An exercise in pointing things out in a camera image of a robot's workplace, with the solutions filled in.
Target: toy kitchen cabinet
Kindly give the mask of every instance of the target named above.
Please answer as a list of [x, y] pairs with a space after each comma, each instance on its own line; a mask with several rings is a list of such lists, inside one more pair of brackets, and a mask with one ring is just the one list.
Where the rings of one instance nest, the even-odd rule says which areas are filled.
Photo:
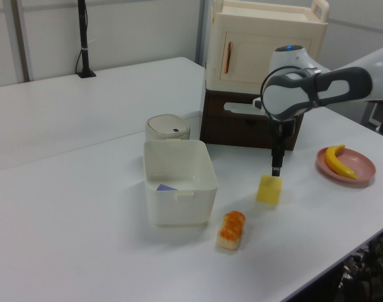
[[[316, 60], [326, 33], [329, 4], [314, 0], [311, 8], [304, 8], [215, 0], [211, 12], [200, 139], [205, 143], [271, 148], [266, 116], [234, 113], [224, 106], [252, 105], [278, 47], [301, 45]], [[297, 120], [294, 136], [286, 141], [287, 150], [294, 149], [302, 118]]]

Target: dark brown drawer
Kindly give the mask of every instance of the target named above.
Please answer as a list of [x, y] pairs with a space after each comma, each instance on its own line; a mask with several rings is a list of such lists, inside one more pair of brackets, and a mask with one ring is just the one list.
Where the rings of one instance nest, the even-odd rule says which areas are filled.
[[[224, 104], [251, 104], [254, 94], [239, 94], [206, 90], [200, 139], [205, 143], [254, 148], [271, 148], [272, 138], [267, 134], [268, 118], [241, 115], [224, 109]], [[302, 118], [297, 120], [295, 133], [285, 141], [286, 150], [293, 150]]]

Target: banana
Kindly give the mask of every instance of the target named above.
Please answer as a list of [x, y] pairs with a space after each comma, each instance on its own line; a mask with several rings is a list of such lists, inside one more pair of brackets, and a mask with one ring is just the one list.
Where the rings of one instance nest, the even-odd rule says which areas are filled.
[[327, 165], [330, 167], [330, 169], [338, 175], [356, 179], [357, 175], [355, 175], [354, 171], [352, 171], [349, 167], [340, 162], [336, 156], [337, 152], [344, 148], [345, 145], [331, 146], [327, 148], [326, 154], [324, 155], [324, 159]]

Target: white lid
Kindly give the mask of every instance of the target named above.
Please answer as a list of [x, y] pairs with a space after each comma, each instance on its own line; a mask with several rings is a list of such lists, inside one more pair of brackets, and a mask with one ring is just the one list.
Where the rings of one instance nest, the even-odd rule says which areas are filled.
[[162, 134], [174, 134], [189, 129], [186, 122], [176, 115], [155, 116], [150, 118], [147, 123], [151, 129]]

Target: white wall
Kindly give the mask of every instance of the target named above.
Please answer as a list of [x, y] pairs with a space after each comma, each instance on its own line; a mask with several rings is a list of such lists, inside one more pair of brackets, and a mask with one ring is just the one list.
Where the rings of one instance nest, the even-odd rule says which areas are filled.
[[[200, 2], [87, 0], [91, 69], [195, 61]], [[81, 48], [76, 0], [23, 0], [22, 10], [31, 79], [73, 74]]]
[[3, 0], [0, 0], [0, 86], [23, 81], [10, 9], [9, 6], [4, 7]]
[[[273, 4], [311, 7], [311, 0], [252, 0]], [[329, 0], [329, 25], [318, 61], [330, 69], [353, 62], [383, 47], [383, 0]], [[207, 60], [210, 20], [207, 13], [214, 0], [206, 0], [200, 63]], [[360, 122], [366, 103], [346, 102], [328, 106], [347, 118]]]

